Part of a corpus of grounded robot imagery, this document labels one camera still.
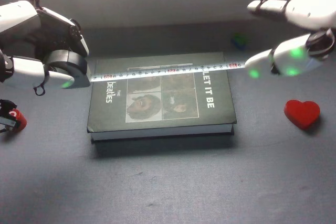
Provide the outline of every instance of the measuring tape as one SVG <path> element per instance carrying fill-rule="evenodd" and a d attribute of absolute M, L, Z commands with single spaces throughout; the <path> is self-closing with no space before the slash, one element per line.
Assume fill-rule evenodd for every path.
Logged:
<path fill-rule="evenodd" d="M 155 76 L 169 76 L 172 74 L 183 73 L 198 73 L 198 72 L 210 72 L 221 70 L 240 69 L 245 67 L 244 61 L 228 61 L 219 64 L 211 65 L 178 65 L 178 66 L 162 66 L 159 68 L 137 68 L 137 70 L 131 70 L 118 73 L 99 73 L 91 76 L 91 82 L 99 81 L 114 81 L 134 79 L 141 77 L 155 77 Z"/>

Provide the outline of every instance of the green light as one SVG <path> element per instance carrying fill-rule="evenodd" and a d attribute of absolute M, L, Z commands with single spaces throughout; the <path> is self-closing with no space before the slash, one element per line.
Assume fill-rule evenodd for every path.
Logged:
<path fill-rule="evenodd" d="M 73 84 L 72 80 L 67 81 L 67 82 L 65 82 L 65 83 L 62 84 L 62 88 L 66 89 L 66 88 L 70 87 L 72 84 Z"/>
<path fill-rule="evenodd" d="M 259 72 L 258 72 L 257 70 L 255 70 L 255 69 L 251 69 L 251 70 L 249 71 L 249 75 L 250 75 L 251 78 L 253 78 L 253 79 L 257 79 L 257 78 L 259 78 L 259 76 L 260 76 Z"/>
<path fill-rule="evenodd" d="M 295 48 L 290 51 L 290 55 L 293 58 L 301 59 L 304 57 L 305 54 L 301 48 Z"/>
<path fill-rule="evenodd" d="M 289 76 L 296 76 L 300 73 L 300 71 L 296 68 L 288 68 L 287 69 L 287 75 Z"/>

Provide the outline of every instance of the table surface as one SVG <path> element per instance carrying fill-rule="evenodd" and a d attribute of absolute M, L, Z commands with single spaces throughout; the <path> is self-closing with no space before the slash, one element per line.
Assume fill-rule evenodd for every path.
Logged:
<path fill-rule="evenodd" d="M 333 223 L 335 69 L 330 59 L 295 78 L 230 71 L 233 136 L 98 145 L 86 132 L 91 88 L 36 97 L 0 86 L 28 119 L 0 136 L 0 223 Z M 296 128 L 290 99 L 316 102 L 320 123 Z"/>

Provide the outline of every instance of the photo grid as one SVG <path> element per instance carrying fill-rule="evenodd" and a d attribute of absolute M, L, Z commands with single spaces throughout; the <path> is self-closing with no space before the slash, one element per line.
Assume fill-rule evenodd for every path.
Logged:
<path fill-rule="evenodd" d="M 192 64 L 128 68 L 128 71 L 189 65 Z M 198 117 L 193 73 L 127 80 L 127 123 Z"/>

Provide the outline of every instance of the black book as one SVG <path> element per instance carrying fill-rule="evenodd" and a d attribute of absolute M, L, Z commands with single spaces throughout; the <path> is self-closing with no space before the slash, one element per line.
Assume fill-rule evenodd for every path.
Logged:
<path fill-rule="evenodd" d="M 211 65 L 223 53 L 97 60 L 96 73 Z M 94 82 L 88 119 L 92 141 L 231 133 L 236 123 L 226 70 Z"/>

